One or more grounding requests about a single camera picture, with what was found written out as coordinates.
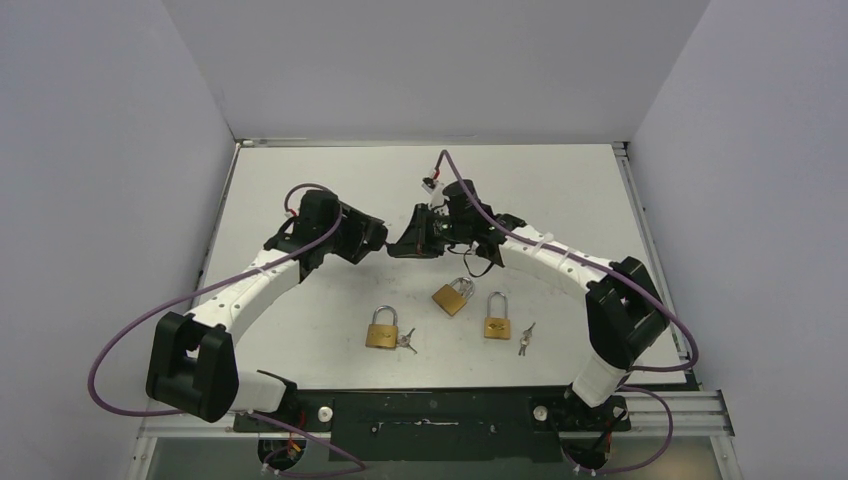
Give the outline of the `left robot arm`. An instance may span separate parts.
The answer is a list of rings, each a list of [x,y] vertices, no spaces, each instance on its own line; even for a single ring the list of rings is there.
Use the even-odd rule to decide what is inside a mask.
[[[236,281],[185,314],[166,313],[156,324],[145,390],[149,398],[207,422],[229,412],[259,411],[282,431],[297,420],[287,396],[295,383],[238,366],[236,345],[284,293],[336,255],[358,264],[385,244],[383,220],[340,201],[326,190],[307,191],[298,213],[264,242]]]

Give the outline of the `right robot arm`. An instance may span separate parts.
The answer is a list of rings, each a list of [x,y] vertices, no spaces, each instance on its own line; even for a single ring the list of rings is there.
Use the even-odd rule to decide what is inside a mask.
[[[577,428],[593,427],[605,415],[604,403],[670,324],[646,266],[633,257],[612,261],[570,250],[519,217],[496,214],[470,180],[455,181],[437,196],[438,205],[414,207],[388,254],[432,259],[467,245],[498,267],[524,272],[580,301],[591,351],[569,387],[565,414]]]

